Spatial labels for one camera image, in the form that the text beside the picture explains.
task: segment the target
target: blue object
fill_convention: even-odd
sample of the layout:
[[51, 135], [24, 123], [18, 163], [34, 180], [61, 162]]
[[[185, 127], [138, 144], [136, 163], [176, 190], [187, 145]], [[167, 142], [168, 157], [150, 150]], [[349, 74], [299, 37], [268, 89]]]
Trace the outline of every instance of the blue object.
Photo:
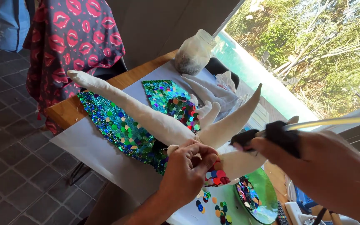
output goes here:
[[301, 189], [295, 186], [295, 194], [297, 196], [297, 204], [301, 211], [305, 214], [311, 214], [312, 211], [310, 208], [317, 206], [318, 204], [314, 202], [310, 197], [308, 197]]
[[23, 0], [0, 0], [0, 49], [19, 52], [30, 28]]

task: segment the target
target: pool water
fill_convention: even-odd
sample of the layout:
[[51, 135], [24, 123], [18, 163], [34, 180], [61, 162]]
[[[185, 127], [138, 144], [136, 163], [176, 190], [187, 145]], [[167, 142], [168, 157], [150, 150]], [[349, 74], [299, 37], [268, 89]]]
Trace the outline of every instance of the pool water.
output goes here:
[[318, 120], [303, 102], [298, 100], [226, 32], [221, 31], [215, 40], [217, 42], [213, 49], [215, 57], [252, 89], [255, 90], [262, 83], [261, 95], [284, 117], [290, 119], [298, 115], [300, 117], [299, 122]]

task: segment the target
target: tree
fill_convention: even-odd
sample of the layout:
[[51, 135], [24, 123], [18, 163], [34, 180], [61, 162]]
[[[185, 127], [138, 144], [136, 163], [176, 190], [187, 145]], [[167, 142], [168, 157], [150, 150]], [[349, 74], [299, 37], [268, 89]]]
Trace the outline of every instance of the tree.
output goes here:
[[267, 50], [277, 76], [298, 78], [290, 90], [319, 117], [360, 108], [360, 0], [267, 0], [264, 11], [252, 13], [251, 4], [244, 3], [227, 33], [238, 42], [243, 37], [256, 57]]

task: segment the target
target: white paper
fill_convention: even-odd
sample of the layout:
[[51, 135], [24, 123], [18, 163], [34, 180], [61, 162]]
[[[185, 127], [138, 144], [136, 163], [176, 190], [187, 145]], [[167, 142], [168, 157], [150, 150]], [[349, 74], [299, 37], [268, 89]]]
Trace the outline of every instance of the white paper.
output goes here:
[[[203, 69], [197, 77], [212, 83], [216, 82], [214, 76], [206, 69]], [[174, 69], [173, 60], [123, 90], [140, 102], [149, 105], [141, 83], [142, 80], [172, 80], [187, 92], [194, 94], [193, 90]], [[140, 203], [156, 192], [162, 179], [162, 176], [152, 166], [124, 155], [107, 141], [88, 116], [54, 137], [51, 142], [71, 153]], [[217, 198], [218, 202], [214, 204], [209, 199], [208, 203], [204, 203], [200, 198], [199, 200], [205, 207], [205, 214], [198, 211], [195, 204], [196, 198], [174, 213], [167, 222], [175, 225], [219, 224], [220, 219], [215, 215], [215, 206], [219, 205], [221, 201], [225, 201], [228, 203], [228, 214], [233, 218], [234, 224], [248, 224], [249, 220], [253, 224], [259, 224], [240, 204], [233, 185], [210, 187], [207, 190], [211, 192], [213, 197]]]

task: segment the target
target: green glass plate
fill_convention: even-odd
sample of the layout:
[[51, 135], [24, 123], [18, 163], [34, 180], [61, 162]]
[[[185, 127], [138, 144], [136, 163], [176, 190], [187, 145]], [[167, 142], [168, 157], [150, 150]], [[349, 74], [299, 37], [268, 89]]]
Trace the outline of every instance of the green glass plate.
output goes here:
[[[272, 224], [276, 220], [278, 212], [277, 196], [272, 182], [262, 168], [259, 168], [246, 176], [248, 177], [248, 181], [252, 183], [262, 205], [257, 209], [251, 210], [244, 205], [240, 197], [238, 198], [239, 201], [244, 206], [245, 210], [258, 222], [265, 225]], [[240, 196], [236, 185], [234, 185], [234, 191], [237, 196]]]

